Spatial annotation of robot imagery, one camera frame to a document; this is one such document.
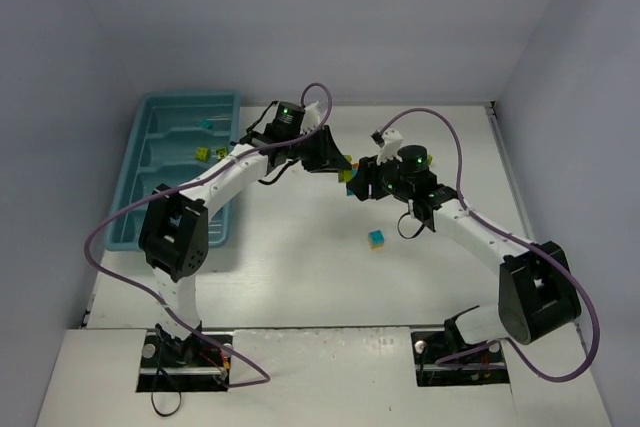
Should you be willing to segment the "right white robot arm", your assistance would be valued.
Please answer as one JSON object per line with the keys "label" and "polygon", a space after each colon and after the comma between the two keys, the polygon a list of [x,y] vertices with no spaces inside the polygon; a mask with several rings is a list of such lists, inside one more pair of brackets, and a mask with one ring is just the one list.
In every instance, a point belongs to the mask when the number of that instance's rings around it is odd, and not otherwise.
{"label": "right white robot arm", "polygon": [[471,307],[445,321],[454,347],[504,337],[528,345],[579,317],[578,292],[559,269],[472,218],[458,193],[438,181],[426,156],[425,147],[409,145],[381,164],[375,156],[363,157],[347,187],[361,201],[391,196],[406,204],[422,229],[453,240],[496,276],[495,304]]}

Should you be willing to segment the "long green lego brick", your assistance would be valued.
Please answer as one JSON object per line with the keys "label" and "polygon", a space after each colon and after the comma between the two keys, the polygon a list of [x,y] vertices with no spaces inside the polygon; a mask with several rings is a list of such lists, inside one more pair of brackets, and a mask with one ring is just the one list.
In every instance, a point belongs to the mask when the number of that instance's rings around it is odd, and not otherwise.
{"label": "long green lego brick", "polygon": [[349,182],[354,176],[354,170],[341,170],[338,172],[338,182],[346,183]]}

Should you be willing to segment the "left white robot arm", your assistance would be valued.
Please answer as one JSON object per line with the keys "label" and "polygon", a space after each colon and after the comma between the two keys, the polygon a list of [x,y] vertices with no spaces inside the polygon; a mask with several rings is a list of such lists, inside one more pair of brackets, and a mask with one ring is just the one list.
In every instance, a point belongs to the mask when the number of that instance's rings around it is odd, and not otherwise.
{"label": "left white robot arm", "polygon": [[310,173],[337,172],[348,167],[324,118],[324,102],[299,106],[276,102],[276,113],[262,132],[254,127],[233,145],[228,155],[189,188],[149,203],[139,235],[139,247],[151,267],[163,310],[158,330],[185,342],[202,329],[196,307],[196,272],[209,249],[209,222],[246,187],[287,162],[299,162]]}

